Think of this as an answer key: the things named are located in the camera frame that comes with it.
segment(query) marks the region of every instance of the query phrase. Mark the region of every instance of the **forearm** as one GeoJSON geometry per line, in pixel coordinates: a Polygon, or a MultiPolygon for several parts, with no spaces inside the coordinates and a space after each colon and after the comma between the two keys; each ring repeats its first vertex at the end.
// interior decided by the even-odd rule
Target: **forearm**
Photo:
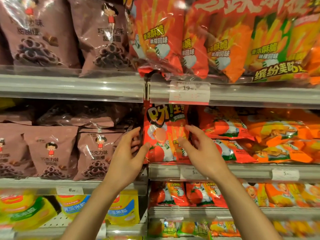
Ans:
{"type": "Polygon", "coordinates": [[[243,240],[282,239],[233,173],[227,171],[215,183],[226,200],[243,240]]]}
{"type": "Polygon", "coordinates": [[[94,240],[118,193],[107,181],[102,181],[67,227],[61,240],[94,240]]]}

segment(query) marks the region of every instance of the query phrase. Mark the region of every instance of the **supermarket shelf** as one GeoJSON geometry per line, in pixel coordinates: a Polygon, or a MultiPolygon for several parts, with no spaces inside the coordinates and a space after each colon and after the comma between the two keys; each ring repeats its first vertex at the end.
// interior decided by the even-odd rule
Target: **supermarket shelf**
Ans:
{"type": "Polygon", "coordinates": [[[33,99],[142,103],[146,90],[134,72],[110,72],[101,78],[0,74],[0,84],[0,97],[33,99]]]}
{"type": "MultiPolygon", "coordinates": [[[[149,240],[168,240],[167,237],[158,237],[158,238],[147,238],[149,240]]],[[[214,237],[214,240],[241,240],[241,237],[214,237]]],[[[298,239],[304,239],[304,240],[320,240],[320,236],[314,236],[314,237],[283,237],[283,240],[298,240],[298,239]]],[[[184,236],[184,237],[179,237],[179,240],[199,240],[199,237],[195,236],[184,236]]]]}
{"type": "MultiPolygon", "coordinates": [[[[17,232],[16,238],[24,237],[59,237],[66,230],[66,227],[70,224],[71,220],[68,219],[63,213],[60,213],[57,217],[52,218],[50,221],[42,225],[36,230],[17,232]]],[[[107,225],[106,235],[130,235],[130,236],[144,236],[147,234],[147,223],[139,223],[133,226],[117,226],[107,225]]]]}
{"type": "MultiPolygon", "coordinates": [[[[0,178],[0,189],[2,193],[19,194],[24,190],[32,190],[37,195],[56,195],[56,187],[82,187],[84,194],[91,194],[101,183],[100,180],[72,181],[72,180],[49,180],[39,177],[24,179],[0,178]]],[[[138,178],[126,187],[127,190],[136,189],[138,194],[145,196],[148,190],[147,169],[141,170],[138,178]]]]}
{"type": "MultiPolygon", "coordinates": [[[[261,208],[271,220],[320,220],[320,208],[261,208]]],[[[220,207],[186,207],[186,206],[155,206],[149,210],[149,219],[167,221],[229,221],[230,211],[220,207]]]]}
{"type": "MultiPolygon", "coordinates": [[[[209,105],[320,108],[320,86],[316,88],[275,87],[278,84],[210,84],[209,105]]],[[[148,82],[148,99],[151,103],[169,103],[170,81],[154,75],[148,82]]]]}
{"type": "MultiPolygon", "coordinates": [[[[320,165],[290,164],[228,164],[229,169],[246,182],[272,182],[272,170],[298,170],[299,181],[306,183],[320,182],[320,165]]],[[[199,173],[184,174],[194,169],[192,165],[149,165],[149,178],[154,181],[209,181],[199,173]]]]}

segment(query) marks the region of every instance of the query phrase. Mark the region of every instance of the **hand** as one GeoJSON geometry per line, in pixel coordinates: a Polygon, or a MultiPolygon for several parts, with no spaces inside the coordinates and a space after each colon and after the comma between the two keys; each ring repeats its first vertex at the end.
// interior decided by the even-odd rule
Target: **hand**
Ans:
{"type": "Polygon", "coordinates": [[[186,129],[190,131],[197,139],[194,141],[194,148],[190,142],[179,137],[179,144],[186,150],[190,161],[194,167],[205,177],[213,181],[220,180],[221,177],[227,176],[230,170],[219,153],[216,144],[206,136],[206,134],[193,125],[186,125],[186,129]]]}
{"type": "Polygon", "coordinates": [[[139,148],[139,131],[140,127],[122,136],[103,180],[112,185],[118,193],[136,179],[142,168],[143,160],[151,147],[150,143],[147,142],[139,149],[135,157],[132,156],[132,153],[139,148]]]}

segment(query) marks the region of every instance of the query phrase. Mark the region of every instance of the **right hand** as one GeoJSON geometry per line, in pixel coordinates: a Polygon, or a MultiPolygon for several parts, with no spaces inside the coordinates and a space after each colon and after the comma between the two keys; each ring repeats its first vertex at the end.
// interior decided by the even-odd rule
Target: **right hand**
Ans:
{"type": "Polygon", "coordinates": [[[194,125],[186,125],[186,129],[197,137],[194,144],[198,149],[183,137],[179,137],[178,141],[199,173],[213,181],[228,177],[230,170],[212,139],[194,125]]]}

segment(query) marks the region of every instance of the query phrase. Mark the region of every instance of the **white price label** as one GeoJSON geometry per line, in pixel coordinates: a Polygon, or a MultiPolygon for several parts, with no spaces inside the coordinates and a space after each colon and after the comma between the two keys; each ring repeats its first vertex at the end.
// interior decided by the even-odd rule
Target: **white price label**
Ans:
{"type": "Polygon", "coordinates": [[[297,169],[273,169],[273,181],[299,181],[300,174],[297,169]]]}
{"type": "Polygon", "coordinates": [[[83,195],[83,189],[81,186],[57,186],[57,195],[83,195]]]}
{"type": "Polygon", "coordinates": [[[209,105],[210,84],[207,82],[178,81],[170,82],[169,103],[209,105]]]}
{"type": "Polygon", "coordinates": [[[107,226],[106,226],[106,222],[103,221],[96,239],[105,239],[106,237],[107,237],[107,226]]]}
{"type": "Polygon", "coordinates": [[[15,232],[11,225],[0,225],[0,239],[13,240],[15,232]]]}
{"type": "Polygon", "coordinates": [[[180,166],[180,179],[181,180],[203,180],[206,178],[202,176],[195,167],[180,166]]]}

